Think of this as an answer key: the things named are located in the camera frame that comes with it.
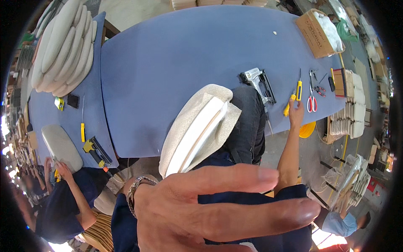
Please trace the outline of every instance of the green plastic bag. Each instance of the green plastic bag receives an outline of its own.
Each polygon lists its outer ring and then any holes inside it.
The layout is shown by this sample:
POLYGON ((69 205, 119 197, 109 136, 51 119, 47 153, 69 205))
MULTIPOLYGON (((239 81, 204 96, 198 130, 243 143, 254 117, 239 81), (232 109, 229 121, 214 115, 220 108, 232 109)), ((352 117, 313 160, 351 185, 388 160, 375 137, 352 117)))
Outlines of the green plastic bag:
POLYGON ((345 26, 347 27, 347 22, 344 19, 341 19, 340 22, 336 25, 337 34, 340 36, 342 40, 349 40, 353 42, 358 41, 358 34, 352 35, 350 31, 346 31, 345 26))

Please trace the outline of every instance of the blue work table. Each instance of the blue work table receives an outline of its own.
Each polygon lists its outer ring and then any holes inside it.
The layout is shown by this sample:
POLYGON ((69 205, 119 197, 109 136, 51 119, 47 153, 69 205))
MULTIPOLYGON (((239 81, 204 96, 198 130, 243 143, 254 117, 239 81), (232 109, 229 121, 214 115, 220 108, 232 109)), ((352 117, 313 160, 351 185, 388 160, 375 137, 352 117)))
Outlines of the blue work table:
POLYGON ((100 53, 105 12, 100 13, 94 17, 93 20, 97 21, 97 34, 94 41, 94 59, 92 68, 83 82, 71 92, 80 97, 79 108, 75 109, 68 106, 67 96, 65 96, 64 110, 60 111, 54 105, 55 97, 52 93, 37 93, 35 89, 31 92, 31 97, 28 103, 29 120, 37 136, 38 149, 36 149, 35 152, 37 156, 39 156, 39 164, 43 164, 45 162, 45 157, 50 155, 42 138, 41 129, 43 126, 49 124, 58 124, 66 131, 70 139, 73 141, 83 159, 84 166, 99 168, 92 156, 84 152, 84 143, 81 142, 81 118, 83 95, 85 94, 84 123, 86 139, 93 136, 96 137, 99 144, 112 159, 112 165, 109 166, 109 168, 116 168, 119 165, 109 137, 108 125, 102 101, 100 53))
MULTIPOLYGON (((172 122, 195 92, 210 83, 235 88, 242 85, 239 73, 255 67, 266 70, 277 100, 268 107, 273 132, 289 129, 283 110, 299 68, 306 108, 309 70, 317 69, 319 81, 331 67, 341 67, 337 55, 314 58, 296 18, 268 8, 204 6, 154 17, 106 41, 101 48, 102 94, 117 154, 159 156, 172 122)), ((303 123, 345 106, 330 91, 327 77, 320 86, 326 97, 314 92, 318 111, 305 110, 303 123)))

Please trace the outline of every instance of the pliers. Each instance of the pliers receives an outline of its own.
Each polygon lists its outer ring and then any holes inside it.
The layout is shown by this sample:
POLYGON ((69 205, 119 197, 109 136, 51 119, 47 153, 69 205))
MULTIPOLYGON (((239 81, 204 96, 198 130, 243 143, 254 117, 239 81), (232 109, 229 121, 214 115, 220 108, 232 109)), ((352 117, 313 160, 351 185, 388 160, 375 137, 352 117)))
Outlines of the pliers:
POLYGON ((326 95, 325 95, 326 90, 324 88, 318 86, 318 87, 314 87, 314 90, 316 92, 318 92, 318 94, 322 95, 323 97, 326 97, 326 95))

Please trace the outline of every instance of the light blue shirt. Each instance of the light blue shirt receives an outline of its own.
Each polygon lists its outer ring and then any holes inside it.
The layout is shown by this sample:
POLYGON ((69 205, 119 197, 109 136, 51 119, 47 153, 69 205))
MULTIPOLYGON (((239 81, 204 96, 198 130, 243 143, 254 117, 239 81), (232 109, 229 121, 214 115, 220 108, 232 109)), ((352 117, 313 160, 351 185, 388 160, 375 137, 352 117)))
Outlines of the light blue shirt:
POLYGON ((357 230, 357 220, 350 213, 342 219, 338 212, 330 212, 323 222, 322 231, 347 237, 357 230))

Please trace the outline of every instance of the metal watch band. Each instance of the metal watch band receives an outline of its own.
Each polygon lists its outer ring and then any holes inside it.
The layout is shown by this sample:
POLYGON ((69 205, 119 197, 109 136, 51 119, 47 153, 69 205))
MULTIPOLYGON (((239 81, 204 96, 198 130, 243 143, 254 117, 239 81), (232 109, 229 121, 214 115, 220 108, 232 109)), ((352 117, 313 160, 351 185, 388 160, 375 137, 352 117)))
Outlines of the metal watch band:
POLYGON ((158 182, 147 178, 146 176, 138 176, 133 184, 130 186, 129 192, 126 195, 127 205, 129 206, 131 214, 137 219, 136 214, 134 213, 134 192, 136 192, 137 187, 141 184, 148 184, 148 185, 156 185, 158 182))

